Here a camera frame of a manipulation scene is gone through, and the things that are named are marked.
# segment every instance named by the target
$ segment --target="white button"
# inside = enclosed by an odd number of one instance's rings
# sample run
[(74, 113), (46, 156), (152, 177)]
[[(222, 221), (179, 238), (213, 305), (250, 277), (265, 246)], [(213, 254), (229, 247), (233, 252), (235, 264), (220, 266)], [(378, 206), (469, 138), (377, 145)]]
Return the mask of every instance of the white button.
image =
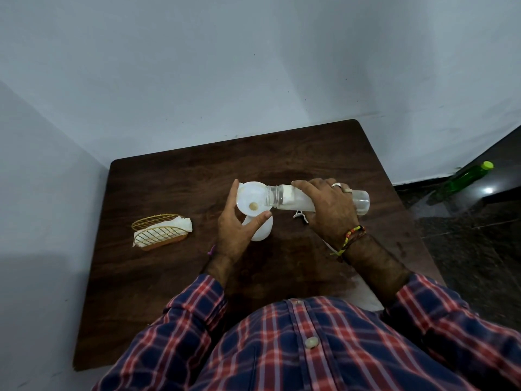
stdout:
[(307, 349), (312, 349), (314, 347), (317, 347), (318, 346), (318, 337), (311, 336), (309, 339), (306, 339), (305, 344), (306, 344)]

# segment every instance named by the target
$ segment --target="green bottle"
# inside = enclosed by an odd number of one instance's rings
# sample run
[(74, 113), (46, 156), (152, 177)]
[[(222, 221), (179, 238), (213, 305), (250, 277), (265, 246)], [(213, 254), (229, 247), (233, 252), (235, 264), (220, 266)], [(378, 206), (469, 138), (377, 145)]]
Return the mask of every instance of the green bottle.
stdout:
[(458, 193), (463, 190), (474, 181), (479, 180), (487, 175), (487, 173), (494, 168), (494, 164), (489, 161), (485, 161), (480, 165), (472, 166), (463, 174), (456, 174), (451, 177), (445, 184), (441, 185), (429, 198), (428, 203), (439, 203), (445, 198)]

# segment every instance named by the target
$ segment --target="beaded bracelet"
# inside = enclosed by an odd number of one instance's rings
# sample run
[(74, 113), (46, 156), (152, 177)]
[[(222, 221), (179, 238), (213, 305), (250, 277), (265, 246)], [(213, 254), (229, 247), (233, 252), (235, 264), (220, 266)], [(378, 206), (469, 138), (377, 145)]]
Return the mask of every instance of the beaded bracelet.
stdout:
[(342, 246), (342, 248), (331, 255), (341, 256), (355, 240), (358, 240), (363, 235), (365, 235), (365, 227), (363, 227), (362, 225), (354, 227), (345, 234), (344, 245)]

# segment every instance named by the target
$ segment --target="shirt sleeve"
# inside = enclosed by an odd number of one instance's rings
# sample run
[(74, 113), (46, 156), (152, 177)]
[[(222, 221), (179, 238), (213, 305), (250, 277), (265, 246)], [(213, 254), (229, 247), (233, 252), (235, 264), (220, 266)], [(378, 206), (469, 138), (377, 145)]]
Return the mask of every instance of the shirt sleeve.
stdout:
[(521, 336), (479, 318), (454, 291), (414, 274), (388, 323), (479, 389), (521, 388)]
[(200, 275), (134, 338), (93, 390), (187, 389), (221, 336), (225, 307), (221, 285)]

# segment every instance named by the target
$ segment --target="wall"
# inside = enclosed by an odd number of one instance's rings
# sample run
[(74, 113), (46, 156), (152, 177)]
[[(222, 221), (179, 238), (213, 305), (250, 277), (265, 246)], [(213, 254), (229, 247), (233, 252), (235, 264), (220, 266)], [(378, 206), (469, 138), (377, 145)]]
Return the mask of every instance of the wall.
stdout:
[(0, 82), (0, 389), (89, 389), (78, 332), (107, 169)]
[(521, 123), (518, 0), (1, 0), (0, 78), (103, 164), (358, 119), (395, 184)]

